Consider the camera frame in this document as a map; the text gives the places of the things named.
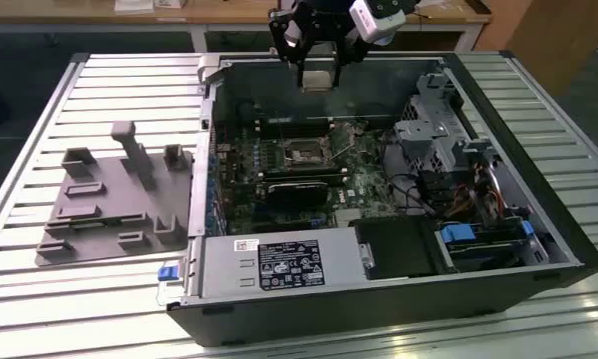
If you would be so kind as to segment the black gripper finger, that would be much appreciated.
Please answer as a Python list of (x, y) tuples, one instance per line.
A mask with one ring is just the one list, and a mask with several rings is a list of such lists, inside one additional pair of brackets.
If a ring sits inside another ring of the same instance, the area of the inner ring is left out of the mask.
[(351, 63), (359, 63), (367, 57), (371, 44), (362, 37), (351, 40), (348, 37), (335, 42), (335, 77), (332, 87), (339, 87), (343, 68)]
[(303, 87), (306, 59), (311, 49), (304, 36), (308, 20), (310, 7), (274, 8), (268, 11), (268, 26), (276, 52), (282, 61), (296, 65), (299, 88)]

